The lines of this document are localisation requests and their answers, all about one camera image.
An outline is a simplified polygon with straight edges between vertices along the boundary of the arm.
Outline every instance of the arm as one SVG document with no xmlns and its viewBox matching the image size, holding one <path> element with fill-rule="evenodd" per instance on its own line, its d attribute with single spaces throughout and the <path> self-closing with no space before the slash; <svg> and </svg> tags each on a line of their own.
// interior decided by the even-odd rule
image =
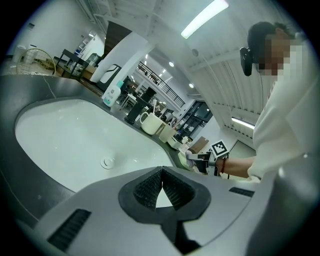
<svg viewBox="0 0 320 256">
<path fill-rule="evenodd" d="M 242 178 L 248 178 L 248 169 L 251 167 L 254 160 L 255 157 L 229 158 L 225 161 L 224 173 Z M 221 172 L 223 167 L 223 159 L 219 158 L 215 164 L 218 166 L 219 172 Z"/>
</svg>

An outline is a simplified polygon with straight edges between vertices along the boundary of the gray countertop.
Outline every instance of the gray countertop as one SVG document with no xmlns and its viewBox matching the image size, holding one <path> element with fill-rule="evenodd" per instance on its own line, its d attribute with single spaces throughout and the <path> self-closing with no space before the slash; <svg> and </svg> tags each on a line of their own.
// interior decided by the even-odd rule
<svg viewBox="0 0 320 256">
<path fill-rule="evenodd" d="M 43 172 L 24 152 L 15 135 L 17 117 L 25 107 L 36 102 L 82 99 L 94 103 L 107 113 L 111 109 L 100 97 L 78 81 L 41 75 L 0 76 L 0 181 L 3 194 L 15 216 L 33 227 L 52 207 L 74 194 Z M 184 168 L 178 152 L 158 136 L 149 136 L 138 126 L 136 131 L 157 142 L 176 167 Z"/>
</svg>

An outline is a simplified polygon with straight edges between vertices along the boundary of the soap dispenser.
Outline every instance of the soap dispenser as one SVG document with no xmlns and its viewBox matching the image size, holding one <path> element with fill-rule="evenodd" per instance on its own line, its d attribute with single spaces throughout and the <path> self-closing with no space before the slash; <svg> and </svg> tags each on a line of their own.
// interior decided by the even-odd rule
<svg viewBox="0 0 320 256">
<path fill-rule="evenodd" d="M 103 99 L 103 103 L 108 107 L 112 107 L 121 93 L 120 88 L 123 84 L 124 82 L 119 80 L 116 85 L 109 86 L 105 91 L 105 98 Z"/>
</svg>

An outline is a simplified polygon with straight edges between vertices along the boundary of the fluorescent light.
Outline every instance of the fluorescent light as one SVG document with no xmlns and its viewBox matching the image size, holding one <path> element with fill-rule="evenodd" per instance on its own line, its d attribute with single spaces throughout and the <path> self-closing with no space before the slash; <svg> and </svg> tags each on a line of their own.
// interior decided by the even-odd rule
<svg viewBox="0 0 320 256">
<path fill-rule="evenodd" d="M 249 128 L 251 128 L 252 130 L 255 129 L 255 126 L 252 125 L 251 123 L 242 121 L 242 120 L 240 120 L 240 119 L 238 119 L 238 118 L 231 117 L 231 120 L 234 121 L 234 122 L 236 122 L 236 123 L 238 123 L 238 124 L 241 124 L 241 125 L 243 125 L 243 126 L 249 127 Z"/>
<path fill-rule="evenodd" d="M 226 9 L 229 4 L 225 0 L 214 0 L 202 10 L 186 28 L 181 32 L 181 36 L 188 39 L 198 28 L 210 20 L 213 16 Z"/>
</svg>

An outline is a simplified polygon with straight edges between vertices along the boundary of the sink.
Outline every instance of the sink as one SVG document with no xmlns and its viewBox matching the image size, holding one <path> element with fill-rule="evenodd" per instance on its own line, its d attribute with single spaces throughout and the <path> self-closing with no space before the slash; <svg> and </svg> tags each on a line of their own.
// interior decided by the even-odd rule
<svg viewBox="0 0 320 256">
<path fill-rule="evenodd" d="M 82 99 L 28 109 L 15 136 L 39 168 L 74 192 L 136 170 L 173 166 L 159 144 Z"/>
</svg>

